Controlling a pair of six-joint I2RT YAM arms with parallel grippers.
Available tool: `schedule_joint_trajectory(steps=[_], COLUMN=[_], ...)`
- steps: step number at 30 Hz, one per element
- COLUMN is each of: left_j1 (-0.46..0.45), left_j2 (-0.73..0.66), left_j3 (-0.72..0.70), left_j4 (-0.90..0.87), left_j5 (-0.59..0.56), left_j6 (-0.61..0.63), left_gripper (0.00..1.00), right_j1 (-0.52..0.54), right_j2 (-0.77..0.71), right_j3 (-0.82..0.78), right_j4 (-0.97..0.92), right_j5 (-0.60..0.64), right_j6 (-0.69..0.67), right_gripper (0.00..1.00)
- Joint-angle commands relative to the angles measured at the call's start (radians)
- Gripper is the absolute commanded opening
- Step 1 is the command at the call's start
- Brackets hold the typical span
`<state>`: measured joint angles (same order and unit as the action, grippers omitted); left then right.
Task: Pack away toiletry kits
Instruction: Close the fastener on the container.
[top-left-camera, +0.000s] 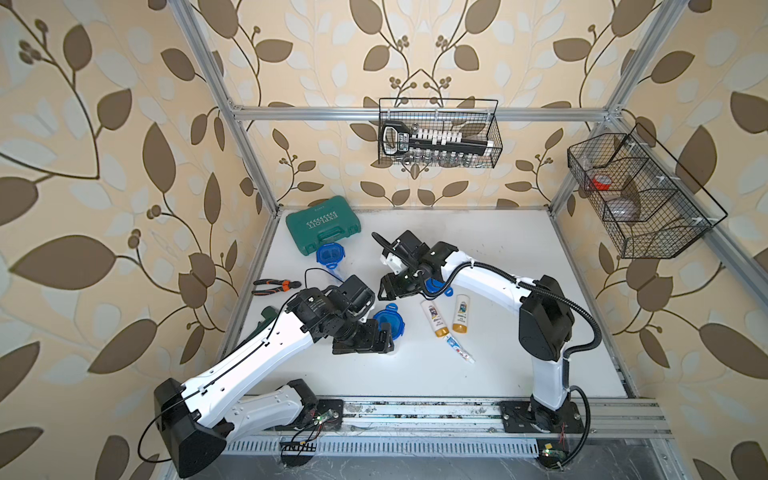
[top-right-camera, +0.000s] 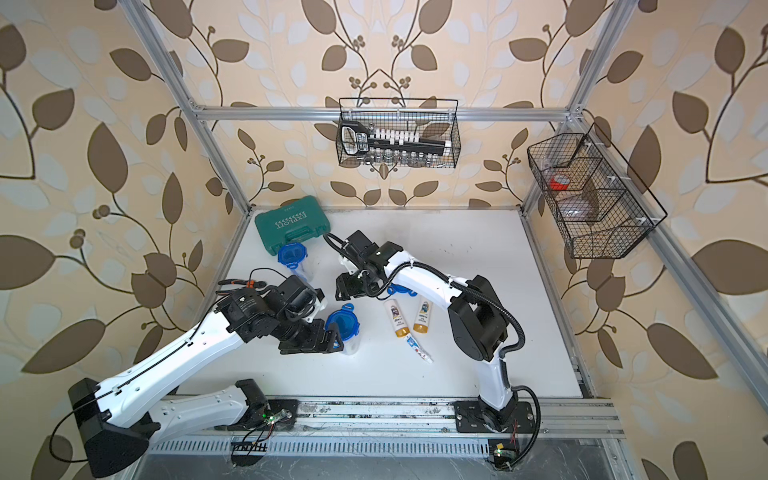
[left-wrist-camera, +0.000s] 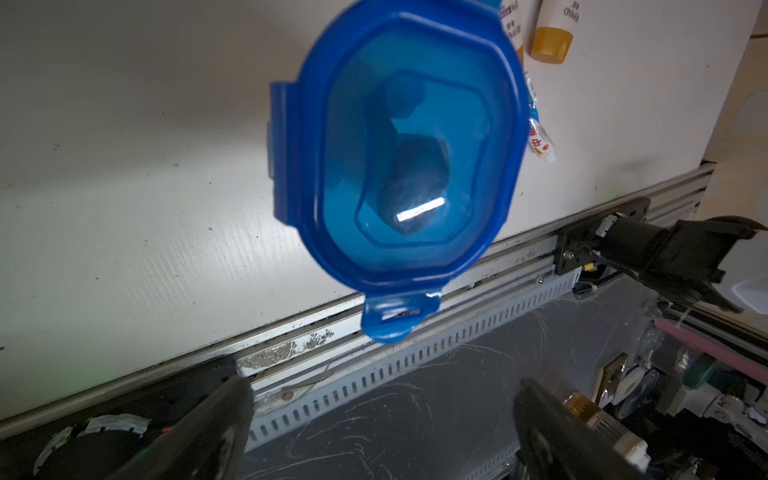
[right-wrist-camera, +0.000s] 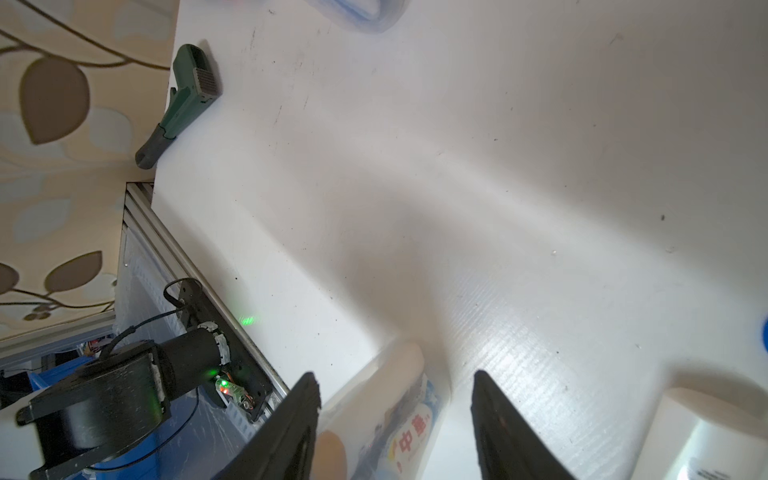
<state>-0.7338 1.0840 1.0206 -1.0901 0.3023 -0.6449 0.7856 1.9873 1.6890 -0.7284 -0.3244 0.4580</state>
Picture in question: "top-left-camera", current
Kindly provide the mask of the blue lid front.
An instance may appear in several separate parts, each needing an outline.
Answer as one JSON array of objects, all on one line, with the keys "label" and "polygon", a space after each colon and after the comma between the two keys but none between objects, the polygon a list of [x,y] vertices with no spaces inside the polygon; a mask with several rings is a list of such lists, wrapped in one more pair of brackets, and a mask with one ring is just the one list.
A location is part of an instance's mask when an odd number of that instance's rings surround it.
[{"label": "blue lid front", "polygon": [[377,336],[388,332],[392,340],[397,340],[405,332],[405,321],[395,303],[387,304],[382,310],[373,315],[377,327]]}]

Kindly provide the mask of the toothpaste tube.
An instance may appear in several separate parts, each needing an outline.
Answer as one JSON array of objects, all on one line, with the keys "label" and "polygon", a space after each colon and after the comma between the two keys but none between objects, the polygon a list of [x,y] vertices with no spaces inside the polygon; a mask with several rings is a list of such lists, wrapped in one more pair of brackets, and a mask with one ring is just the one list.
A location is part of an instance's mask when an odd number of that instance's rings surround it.
[{"label": "toothpaste tube", "polygon": [[471,364],[475,363],[474,358],[460,345],[460,343],[452,335],[447,335],[445,340],[447,345],[463,360]]}]

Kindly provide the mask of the white shampoo bottle gold cap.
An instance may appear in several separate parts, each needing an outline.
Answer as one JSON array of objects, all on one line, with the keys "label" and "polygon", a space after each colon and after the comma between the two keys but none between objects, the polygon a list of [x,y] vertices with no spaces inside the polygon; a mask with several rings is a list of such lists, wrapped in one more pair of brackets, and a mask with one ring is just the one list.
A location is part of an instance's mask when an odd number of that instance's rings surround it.
[{"label": "white shampoo bottle gold cap", "polygon": [[455,313],[452,322],[452,329],[456,333],[466,333],[469,325],[470,298],[468,295],[459,294],[456,296]]}]

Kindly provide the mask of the clear plastic container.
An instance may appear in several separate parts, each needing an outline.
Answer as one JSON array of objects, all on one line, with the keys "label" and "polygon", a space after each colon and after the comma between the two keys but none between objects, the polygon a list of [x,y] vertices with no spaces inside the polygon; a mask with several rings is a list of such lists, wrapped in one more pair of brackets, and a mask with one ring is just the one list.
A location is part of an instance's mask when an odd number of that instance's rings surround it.
[{"label": "clear plastic container", "polygon": [[335,279],[337,285],[341,285],[347,279],[347,275],[343,273],[340,268],[332,269],[325,266],[324,269]]}]

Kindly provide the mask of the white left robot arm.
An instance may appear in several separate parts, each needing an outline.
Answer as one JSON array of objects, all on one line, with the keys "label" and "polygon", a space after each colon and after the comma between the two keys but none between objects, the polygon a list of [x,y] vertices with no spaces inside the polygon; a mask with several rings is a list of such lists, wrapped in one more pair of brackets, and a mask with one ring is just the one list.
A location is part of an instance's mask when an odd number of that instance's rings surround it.
[{"label": "white left robot arm", "polygon": [[367,317],[375,301],[366,286],[303,289],[284,302],[264,331],[224,360],[184,382],[160,383],[149,425],[159,432],[178,477],[203,471],[239,435],[308,425],[317,401],[302,380],[246,396],[278,366],[325,338],[349,353],[389,352],[390,333]]}]

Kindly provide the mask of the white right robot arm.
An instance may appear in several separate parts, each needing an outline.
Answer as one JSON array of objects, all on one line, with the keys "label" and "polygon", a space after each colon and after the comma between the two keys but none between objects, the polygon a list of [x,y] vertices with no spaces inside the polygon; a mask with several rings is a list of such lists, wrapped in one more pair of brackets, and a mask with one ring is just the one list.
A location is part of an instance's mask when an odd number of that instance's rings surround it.
[{"label": "white right robot arm", "polygon": [[543,432],[555,432],[573,417],[568,411],[570,357],[600,346],[602,332],[585,308],[564,296],[554,278],[515,276],[443,242],[414,253],[385,247],[381,260],[391,269],[380,281],[381,300],[414,295],[433,300],[443,293],[429,292],[426,283],[433,279],[442,289],[468,289],[515,314],[518,341],[533,365],[529,411],[518,417]]}]

